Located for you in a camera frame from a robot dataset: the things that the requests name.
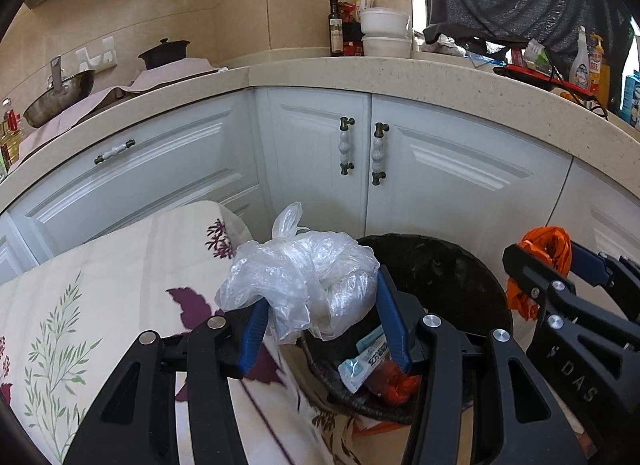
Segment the floral tablecloth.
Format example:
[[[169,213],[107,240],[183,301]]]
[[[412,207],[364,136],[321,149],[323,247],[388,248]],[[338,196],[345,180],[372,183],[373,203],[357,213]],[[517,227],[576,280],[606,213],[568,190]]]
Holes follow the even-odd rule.
[[[61,463],[90,404],[140,333],[183,334],[215,295],[250,229],[204,201],[157,213],[58,255],[1,289],[1,393],[43,456]],[[266,338],[230,393],[253,464],[353,464],[348,416],[324,411]]]

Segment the white plastic container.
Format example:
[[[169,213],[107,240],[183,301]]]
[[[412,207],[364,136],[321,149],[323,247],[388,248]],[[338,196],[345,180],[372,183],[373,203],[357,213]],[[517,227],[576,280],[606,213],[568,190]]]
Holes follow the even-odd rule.
[[[412,41],[405,37],[363,36],[363,55],[409,59]]]
[[[364,35],[405,37],[409,32],[408,14],[385,7],[370,7],[360,12]]]

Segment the orange plastic bag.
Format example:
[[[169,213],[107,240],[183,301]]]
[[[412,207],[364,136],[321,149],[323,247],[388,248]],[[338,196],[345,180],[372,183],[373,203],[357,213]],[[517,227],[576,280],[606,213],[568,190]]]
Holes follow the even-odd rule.
[[[523,284],[518,277],[523,271],[540,271],[543,277],[553,279],[559,275],[564,279],[572,266],[572,241],[568,232],[558,226],[537,227],[527,231],[518,243],[509,245],[503,252],[503,269],[508,276],[506,282],[506,304],[516,311],[525,321],[534,321],[538,317],[538,299],[544,298],[547,284],[533,285],[530,281]]]

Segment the orange dish soap bottle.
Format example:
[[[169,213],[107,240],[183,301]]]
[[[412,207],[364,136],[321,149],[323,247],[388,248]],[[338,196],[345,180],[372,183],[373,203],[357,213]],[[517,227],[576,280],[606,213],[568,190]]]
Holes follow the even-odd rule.
[[[590,92],[597,98],[600,106],[606,109],[610,92],[610,67],[605,61],[603,38],[597,33],[591,33],[590,47]]]

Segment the white spray cleaner bottle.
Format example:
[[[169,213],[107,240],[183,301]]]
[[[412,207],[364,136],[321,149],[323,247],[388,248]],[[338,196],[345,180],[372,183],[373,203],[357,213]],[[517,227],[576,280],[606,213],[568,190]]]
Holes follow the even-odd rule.
[[[590,86],[587,34],[583,25],[578,26],[577,55],[570,68],[570,82],[585,90]]]

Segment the orange white snack packet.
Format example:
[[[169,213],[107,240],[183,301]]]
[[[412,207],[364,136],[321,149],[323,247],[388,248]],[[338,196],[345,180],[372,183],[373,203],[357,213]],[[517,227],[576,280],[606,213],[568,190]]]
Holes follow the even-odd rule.
[[[366,385],[371,393],[381,397],[387,404],[401,405],[419,390],[421,378],[406,375],[394,361],[385,360],[367,378]]]

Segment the yellow cooking oil bottle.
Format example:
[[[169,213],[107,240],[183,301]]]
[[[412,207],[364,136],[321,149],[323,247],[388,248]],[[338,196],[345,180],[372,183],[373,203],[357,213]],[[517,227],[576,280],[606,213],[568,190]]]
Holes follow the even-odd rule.
[[[8,172],[20,159],[20,144],[23,139],[21,115],[14,111],[12,100],[6,97],[1,102],[1,159]]]

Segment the clear plastic bag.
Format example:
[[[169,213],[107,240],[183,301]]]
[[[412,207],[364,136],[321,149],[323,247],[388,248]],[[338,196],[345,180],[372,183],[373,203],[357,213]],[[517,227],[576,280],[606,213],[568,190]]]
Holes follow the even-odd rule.
[[[380,263],[370,247],[345,232],[309,230],[293,202],[274,221],[266,243],[247,241],[216,293],[223,311],[269,305],[273,336],[291,344],[303,332],[332,341],[375,304]]]

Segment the beige stove cover cloth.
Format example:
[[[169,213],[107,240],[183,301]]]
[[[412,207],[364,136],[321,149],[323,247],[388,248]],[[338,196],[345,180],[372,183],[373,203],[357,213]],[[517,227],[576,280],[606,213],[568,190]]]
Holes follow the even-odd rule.
[[[156,69],[141,72],[129,86],[112,86],[99,92],[93,92],[87,98],[55,115],[46,125],[35,129],[23,140],[20,144],[20,161],[24,162],[32,152],[42,148],[57,136],[66,133],[68,129],[76,126],[89,115],[98,113],[99,110],[112,106],[122,99],[137,97],[153,89],[226,69],[225,66],[214,68],[204,58],[184,58]]]

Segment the upper white plastic container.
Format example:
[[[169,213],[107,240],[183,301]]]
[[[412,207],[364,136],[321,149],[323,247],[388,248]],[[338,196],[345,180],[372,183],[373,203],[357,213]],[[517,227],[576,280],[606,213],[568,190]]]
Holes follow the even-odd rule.
[[[405,37],[409,32],[408,14],[385,7],[370,7],[360,12],[364,35]]]

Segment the steel wok pan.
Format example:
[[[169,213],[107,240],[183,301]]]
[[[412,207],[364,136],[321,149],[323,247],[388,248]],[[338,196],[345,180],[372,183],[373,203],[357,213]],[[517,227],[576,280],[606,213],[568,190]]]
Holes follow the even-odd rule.
[[[60,56],[50,61],[50,70],[52,85],[23,114],[32,128],[46,125],[58,114],[87,98],[94,85],[95,70],[81,71],[64,78]]]

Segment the black trash bin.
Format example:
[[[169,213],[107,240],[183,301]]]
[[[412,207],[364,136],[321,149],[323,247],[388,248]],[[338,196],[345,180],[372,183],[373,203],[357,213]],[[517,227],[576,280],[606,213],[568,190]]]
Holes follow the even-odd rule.
[[[494,274],[463,247],[437,237],[387,233],[360,237],[358,243],[372,248],[397,289],[418,297],[429,313],[439,315],[462,332],[487,335],[492,329],[513,331],[506,293]],[[358,355],[357,343],[380,325],[375,309],[332,341],[320,341],[309,333],[298,346],[306,355],[309,371],[328,392],[329,403],[358,415],[409,425],[417,395],[391,405],[362,386],[349,393],[338,366]]]

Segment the blue white milk powder sachet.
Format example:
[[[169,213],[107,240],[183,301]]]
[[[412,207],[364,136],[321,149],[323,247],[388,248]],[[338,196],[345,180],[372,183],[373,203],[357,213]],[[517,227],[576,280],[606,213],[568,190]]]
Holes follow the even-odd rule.
[[[349,393],[357,393],[389,353],[386,336],[381,334],[357,357],[343,361],[338,366],[338,374]]]

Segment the dark sauce bottle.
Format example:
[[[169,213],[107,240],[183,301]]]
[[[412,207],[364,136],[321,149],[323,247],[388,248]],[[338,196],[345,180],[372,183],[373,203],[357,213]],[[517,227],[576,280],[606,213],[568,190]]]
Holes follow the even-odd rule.
[[[340,14],[340,2],[330,0],[329,13],[330,56],[343,57],[343,20]]]

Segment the lower white plastic container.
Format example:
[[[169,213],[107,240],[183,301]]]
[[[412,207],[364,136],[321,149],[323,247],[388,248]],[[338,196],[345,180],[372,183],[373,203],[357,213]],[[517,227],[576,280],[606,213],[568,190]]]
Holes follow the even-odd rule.
[[[409,59],[412,41],[405,37],[363,36],[363,55]]]

